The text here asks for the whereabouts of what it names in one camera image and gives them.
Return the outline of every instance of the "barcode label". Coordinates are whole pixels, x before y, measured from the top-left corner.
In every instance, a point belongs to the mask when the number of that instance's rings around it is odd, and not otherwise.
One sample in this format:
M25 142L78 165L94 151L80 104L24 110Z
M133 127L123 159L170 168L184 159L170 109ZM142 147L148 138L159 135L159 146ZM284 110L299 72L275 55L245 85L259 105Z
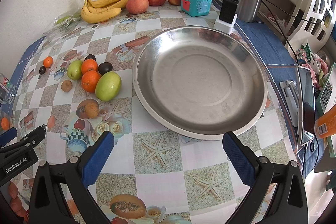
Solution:
M327 132L328 132L328 130L327 130L327 124L324 123L324 124L320 125L320 126L317 128L317 130L318 130L319 135L322 135L322 134L327 133Z

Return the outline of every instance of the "bowl rim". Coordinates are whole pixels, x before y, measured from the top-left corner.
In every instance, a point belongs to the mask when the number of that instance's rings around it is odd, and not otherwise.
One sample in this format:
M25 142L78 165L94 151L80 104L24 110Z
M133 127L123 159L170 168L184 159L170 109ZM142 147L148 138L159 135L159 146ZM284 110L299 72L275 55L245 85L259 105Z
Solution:
M176 132L177 134L192 138L192 139L197 139L197 140L207 140L207 141L219 141L223 139L223 135L225 132L223 132L223 134L214 134L214 135L207 135L207 134L200 134L200 133L195 133L192 131L188 131L185 129L182 129L170 122L168 122L167 120L165 120L163 117L161 117L159 114L157 114L157 112L155 112L154 109L152 109L152 107L149 105L149 103L146 101L145 97L143 96L140 86L139 86L139 82L138 82L138 77L137 77L137 69L138 69L138 65L139 65L139 60L140 57L143 53L143 51L146 49L146 47L158 36L162 35L163 33L167 33L170 32L172 30L177 30L177 29L186 29L186 28L201 28L201 29L206 29L206 30L211 30L214 32L218 32L226 37L229 37L230 39L233 39L235 42L237 42L239 45L241 45L245 50L247 50L249 52L249 54L252 56L252 58L254 59L254 61L257 64L257 67L259 69L259 71L261 72L262 75L262 80L263 80L263 86L264 86L264 97L262 100L262 104L260 106L260 109L258 110L258 112L256 113L256 115L253 117L253 119L251 121L249 121L245 126L233 131L233 133L235 135L240 135L244 132L246 132L247 130L249 130L252 126L254 126L256 124L256 122L258 121L258 119L261 117L261 115L264 112L265 106L266 106L266 101L267 101L267 96L268 96L268 88L267 88L267 81L266 81L266 76L265 76L265 71L261 65L261 63L257 60L257 58L255 57L254 53L251 52L250 49L248 49L244 44L242 44L241 42L239 42L238 40L236 40L235 38L231 37L230 35L221 32L219 30L215 30L213 28L209 28L209 27L203 27L203 26L194 26L194 25L188 25L188 26L179 26L179 27L174 27L174 28L169 28L166 29L158 34L156 34L155 36L153 36L151 39L149 39L139 50L139 52L137 53L134 62L133 62L133 68L132 68L132 82L133 82L133 87L135 90L135 93L141 103L141 105L145 108L145 110L157 121L159 122L161 125L163 125L164 127L166 127L169 130L172 130L174 132Z

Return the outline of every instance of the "teal box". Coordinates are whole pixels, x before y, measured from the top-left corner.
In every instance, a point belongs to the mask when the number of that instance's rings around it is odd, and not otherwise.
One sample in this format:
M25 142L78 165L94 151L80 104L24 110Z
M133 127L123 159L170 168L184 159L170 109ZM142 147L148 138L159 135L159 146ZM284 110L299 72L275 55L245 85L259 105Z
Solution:
M212 0L181 0L181 9L192 17L209 14Z

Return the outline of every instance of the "white power adapter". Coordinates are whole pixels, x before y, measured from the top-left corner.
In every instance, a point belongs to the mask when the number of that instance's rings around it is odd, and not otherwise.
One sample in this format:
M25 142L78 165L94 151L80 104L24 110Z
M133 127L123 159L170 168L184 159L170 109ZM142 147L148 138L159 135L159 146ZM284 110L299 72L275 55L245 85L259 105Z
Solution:
M215 21L215 25L214 25L214 29L218 30L218 31L222 31L224 33L227 34L231 34L233 26L235 25L237 19L237 14L235 14L233 21L231 23L227 23L223 20L219 19L219 16L217 17L216 21Z

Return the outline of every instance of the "hand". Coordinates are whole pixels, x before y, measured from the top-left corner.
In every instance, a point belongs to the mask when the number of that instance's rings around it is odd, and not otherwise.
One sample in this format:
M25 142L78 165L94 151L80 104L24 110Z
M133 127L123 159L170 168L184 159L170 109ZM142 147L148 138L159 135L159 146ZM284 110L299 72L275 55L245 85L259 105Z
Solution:
M22 207L21 200L17 196L19 194L19 190L17 189L16 185L10 182L8 191L12 197L12 200L10 201L10 207L18 216L24 217L26 215L26 210Z

